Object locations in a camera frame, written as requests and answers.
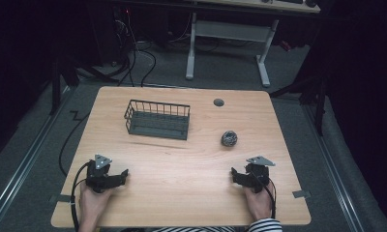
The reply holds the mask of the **person's left hand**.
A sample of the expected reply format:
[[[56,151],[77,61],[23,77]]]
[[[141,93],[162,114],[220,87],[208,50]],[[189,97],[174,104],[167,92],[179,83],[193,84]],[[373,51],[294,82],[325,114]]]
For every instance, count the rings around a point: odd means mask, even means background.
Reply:
[[[97,224],[112,193],[112,189],[106,190],[103,193],[95,193],[91,188],[82,183],[80,185],[79,200],[81,210],[80,224],[83,222],[94,222]]]

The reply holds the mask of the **dark wire basket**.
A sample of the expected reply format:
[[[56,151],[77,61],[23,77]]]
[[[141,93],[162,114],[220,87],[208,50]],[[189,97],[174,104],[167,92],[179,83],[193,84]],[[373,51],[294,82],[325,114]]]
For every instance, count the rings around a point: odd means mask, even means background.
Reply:
[[[186,104],[130,100],[124,119],[129,134],[186,140],[190,116]]]

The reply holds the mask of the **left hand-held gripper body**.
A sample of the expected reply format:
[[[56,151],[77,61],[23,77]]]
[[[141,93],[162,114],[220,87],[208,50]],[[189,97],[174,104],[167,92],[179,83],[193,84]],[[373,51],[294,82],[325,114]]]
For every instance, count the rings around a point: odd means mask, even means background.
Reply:
[[[113,182],[108,175],[112,159],[96,154],[88,164],[86,185],[96,193],[103,193],[106,189],[113,189]]]

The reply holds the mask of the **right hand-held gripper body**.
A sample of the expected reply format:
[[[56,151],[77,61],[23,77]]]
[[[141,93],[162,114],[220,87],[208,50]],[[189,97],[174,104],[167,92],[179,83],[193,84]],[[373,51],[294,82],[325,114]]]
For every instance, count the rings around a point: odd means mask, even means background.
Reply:
[[[253,189],[255,193],[259,193],[269,185],[269,167],[276,164],[263,156],[249,158],[247,162],[245,186]]]

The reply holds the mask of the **person's right hand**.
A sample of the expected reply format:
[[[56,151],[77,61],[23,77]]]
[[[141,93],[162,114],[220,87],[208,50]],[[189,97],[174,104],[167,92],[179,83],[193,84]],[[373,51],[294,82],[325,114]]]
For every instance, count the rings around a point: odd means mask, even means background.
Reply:
[[[269,184],[266,189],[255,193],[251,188],[243,187],[249,212],[255,221],[270,218],[272,216],[273,186]]]

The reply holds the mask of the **black metal stand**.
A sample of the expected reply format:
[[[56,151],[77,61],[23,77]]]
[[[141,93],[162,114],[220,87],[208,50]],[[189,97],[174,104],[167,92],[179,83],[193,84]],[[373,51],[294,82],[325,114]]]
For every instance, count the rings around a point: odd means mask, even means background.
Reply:
[[[74,57],[68,51],[59,52],[52,62],[51,115],[54,115],[57,112],[57,109],[60,107],[62,95],[61,80],[64,80],[69,87],[77,87],[79,84]]]
[[[322,136],[322,121],[325,113],[324,104],[326,96],[327,77],[326,76],[312,76],[304,80],[296,81],[287,85],[273,93],[270,93],[271,98],[277,98],[286,93],[300,93],[299,103],[302,105],[315,105],[315,113],[313,116],[313,125],[317,133]]]

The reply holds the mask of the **metal floor rail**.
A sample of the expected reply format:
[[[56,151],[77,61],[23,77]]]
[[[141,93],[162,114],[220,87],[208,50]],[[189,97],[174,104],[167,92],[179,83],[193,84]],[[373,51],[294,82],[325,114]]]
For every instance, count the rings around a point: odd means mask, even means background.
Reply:
[[[51,114],[53,94],[48,87],[33,109],[22,118],[0,153],[0,223],[15,196],[37,160],[43,144],[51,131],[61,108],[71,98],[75,87],[64,87],[60,92],[62,100]]]
[[[309,121],[311,130],[313,131],[314,138],[318,144],[320,154],[324,162],[325,170],[327,172],[332,188],[336,194],[350,232],[365,232],[363,224],[359,219],[357,211],[353,205],[350,194],[348,193],[338,168],[333,161],[330,150],[328,149],[324,138],[317,132],[317,129],[315,128],[312,108],[310,106],[302,105],[302,110],[307,120]]]

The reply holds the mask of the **white-framed desk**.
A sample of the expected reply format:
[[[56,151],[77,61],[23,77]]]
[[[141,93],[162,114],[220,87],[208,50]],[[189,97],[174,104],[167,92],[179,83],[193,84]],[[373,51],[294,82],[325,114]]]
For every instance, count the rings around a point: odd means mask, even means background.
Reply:
[[[296,13],[296,14],[319,14],[321,9],[315,0],[193,0],[195,7],[229,6],[234,10],[266,10],[268,13]],[[243,42],[262,43],[264,47],[261,53],[255,56],[259,76],[263,87],[270,86],[270,79],[266,71],[265,59],[271,43],[276,34],[280,20],[277,17],[265,26],[255,23],[223,22],[216,19],[197,19],[196,13],[192,13],[190,50],[187,60],[186,78],[194,78],[195,63],[195,41],[197,37],[216,38]]]

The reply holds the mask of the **grey tape strip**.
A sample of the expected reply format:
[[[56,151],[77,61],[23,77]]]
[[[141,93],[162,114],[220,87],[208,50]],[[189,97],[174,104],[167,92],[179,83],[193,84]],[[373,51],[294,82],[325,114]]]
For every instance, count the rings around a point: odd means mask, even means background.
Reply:
[[[57,203],[57,202],[70,203],[71,197],[69,195],[65,195],[65,194],[52,194],[49,197],[48,202],[49,203]]]
[[[297,190],[292,192],[295,198],[310,198],[312,195],[308,190]]]

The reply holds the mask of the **person's striped shirt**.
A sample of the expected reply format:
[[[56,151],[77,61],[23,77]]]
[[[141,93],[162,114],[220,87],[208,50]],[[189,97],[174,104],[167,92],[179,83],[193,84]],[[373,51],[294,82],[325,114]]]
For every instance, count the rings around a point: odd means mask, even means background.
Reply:
[[[163,227],[151,232],[236,232],[231,226],[205,226],[205,227]]]

